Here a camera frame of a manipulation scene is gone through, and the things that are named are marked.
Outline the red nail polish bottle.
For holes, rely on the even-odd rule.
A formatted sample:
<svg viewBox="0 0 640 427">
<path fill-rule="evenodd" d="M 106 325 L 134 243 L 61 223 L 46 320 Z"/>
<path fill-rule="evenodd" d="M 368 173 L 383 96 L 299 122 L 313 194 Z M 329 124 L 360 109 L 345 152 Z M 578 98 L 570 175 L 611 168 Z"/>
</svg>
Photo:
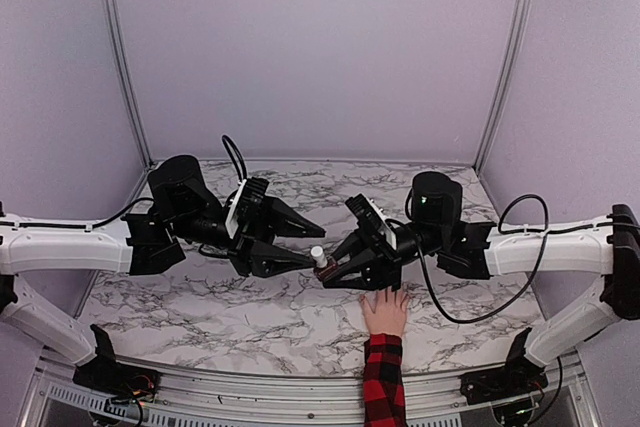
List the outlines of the red nail polish bottle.
<svg viewBox="0 0 640 427">
<path fill-rule="evenodd" d="M 314 269 L 314 275 L 320 282 L 330 280 L 336 272 L 340 270 L 339 263 L 333 258 L 328 257 L 324 266 L 317 265 Z"/>
</svg>

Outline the white nail polish cap brush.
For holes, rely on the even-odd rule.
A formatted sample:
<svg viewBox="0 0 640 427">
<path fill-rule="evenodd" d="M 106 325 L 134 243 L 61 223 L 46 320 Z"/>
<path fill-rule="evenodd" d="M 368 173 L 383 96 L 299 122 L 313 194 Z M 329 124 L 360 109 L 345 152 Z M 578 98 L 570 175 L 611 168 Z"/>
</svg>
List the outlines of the white nail polish cap brush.
<svg viewBox="0 0 640 427">
<path fill-rule="evenodd" d="M 310 249 L 310 255 L 318 269 L 324 269 L 328 266 L 329 262 L 322 246 L 313 246 Z"/>
</svg>

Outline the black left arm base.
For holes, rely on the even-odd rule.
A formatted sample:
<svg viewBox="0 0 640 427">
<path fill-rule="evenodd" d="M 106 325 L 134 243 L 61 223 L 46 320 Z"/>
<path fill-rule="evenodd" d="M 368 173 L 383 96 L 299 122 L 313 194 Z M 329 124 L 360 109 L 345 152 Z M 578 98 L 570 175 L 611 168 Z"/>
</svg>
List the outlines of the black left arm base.
<svg viewBox="0 0 640 427">
<path fill-rule="evenodd" d="M 145 421 L 142 402 L 154 398 L 160 373 L 155 369 L 119 362 L 109 334 L 95 324 L 90 325 L 90 330 L 96 343 L 93 357 L 75 365 L 73 382 L 110 394 L 111 404 L 133 404 L 138 414 L 135 426 L 142 426 Z"/>
</svg>

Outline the red black plaid sleeve forearm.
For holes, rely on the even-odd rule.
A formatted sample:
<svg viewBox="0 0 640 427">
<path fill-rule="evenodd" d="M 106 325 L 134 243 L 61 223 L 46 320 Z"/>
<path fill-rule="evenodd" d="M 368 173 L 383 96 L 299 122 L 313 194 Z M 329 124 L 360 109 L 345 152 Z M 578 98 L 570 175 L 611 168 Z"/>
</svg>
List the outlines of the red black plaid sleeve forearm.
<svg viewBox="0 0 640 427">
<path fill-rule="evenodd" d="M 364 425 L 407 425 L 402 379 L 402 339 L 389 334 L 371 334 L 364 344 Z"/>
</svg>

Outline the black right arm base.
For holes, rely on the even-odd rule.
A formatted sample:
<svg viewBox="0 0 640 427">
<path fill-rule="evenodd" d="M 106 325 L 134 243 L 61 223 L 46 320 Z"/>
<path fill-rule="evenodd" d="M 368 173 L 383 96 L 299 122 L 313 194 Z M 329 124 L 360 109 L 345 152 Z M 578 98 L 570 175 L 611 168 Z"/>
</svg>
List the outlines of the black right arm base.
<svg viewBox="0 0 640 427">
<path fill-rule="evenodd" d="M 531 328 L 515 338 L 505 363 L 500 367 L 476 370 L 460 377 L 460 393 L 468 405 L 490 403 L 500 426 L 529 426 L 544 398 L 548 379 L 544 368 L 525 358 L 525 343 Z"/>
</svg>

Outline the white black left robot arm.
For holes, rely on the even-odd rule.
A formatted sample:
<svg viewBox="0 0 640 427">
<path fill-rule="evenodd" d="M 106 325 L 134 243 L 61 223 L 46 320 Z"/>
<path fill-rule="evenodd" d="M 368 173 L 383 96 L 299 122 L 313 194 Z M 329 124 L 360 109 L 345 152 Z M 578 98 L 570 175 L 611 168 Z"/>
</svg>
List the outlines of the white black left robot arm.
<svg viewBox="0 0 640 427">
<path fill-rule="evenodd" d="M 102 221 L 1 217 L 1 315 L 65 356 L 106 392 L 125 385 L 109 335 L 85 326 L 35 292 L 32 271 L 91 270 L 157 275 L 185 260 L 184 243 L 222 250 L 244 277 L 308 269 L 306 256 L 275 245 L 278 237 L 322 238 L 322 227 L 267 193 L 259 177 L 242 178 L 225 203 L 207 188 L 198 160 L 179 155 L 147 177 L 147 212 L 123 211 Z"/>
</svg>

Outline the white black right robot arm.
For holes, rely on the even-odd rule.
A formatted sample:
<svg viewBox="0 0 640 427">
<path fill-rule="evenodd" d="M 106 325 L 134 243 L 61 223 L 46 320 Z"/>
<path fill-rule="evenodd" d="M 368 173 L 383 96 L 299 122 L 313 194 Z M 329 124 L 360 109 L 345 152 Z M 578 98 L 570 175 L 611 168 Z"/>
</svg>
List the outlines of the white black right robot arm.
<svg viewBox="0 0 640 427">
<path fill-rule="evenodd" d="M 362 194 L 346 205 L 357 227 L 327 254 L 311 249 L 314 271 L 326 288 L 397 289 L 402 269 L 433 256 L 439 269 L 459 279 L 541 272 L 596 274 L 591 287 L 543 324 L 512 343 L 495 385 L 515 395 L 555 358 L 621 320 L 639 317 L 639 224 L 630 207 L 575 223 L 540 226 L 461 219 L 462 186 L 447 175 L 417 174 L 406 200 L 409 221 L 397 223 Z"/>
</svg>

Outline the bare human hand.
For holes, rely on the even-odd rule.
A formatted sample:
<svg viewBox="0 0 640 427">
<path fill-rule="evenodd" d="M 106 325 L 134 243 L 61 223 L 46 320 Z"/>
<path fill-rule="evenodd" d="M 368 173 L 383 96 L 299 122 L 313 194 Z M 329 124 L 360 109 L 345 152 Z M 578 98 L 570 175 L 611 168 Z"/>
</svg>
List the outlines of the bare human hand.
<svg viewBox="0 0 640 427">
<path fill-rule="evenodd" d="M 408 319 L 409 296 L 403 288 L 379 290 L 373 299 L 359 298 L 366 329 L 370 335 L 402 337 Z"/>
</svg>

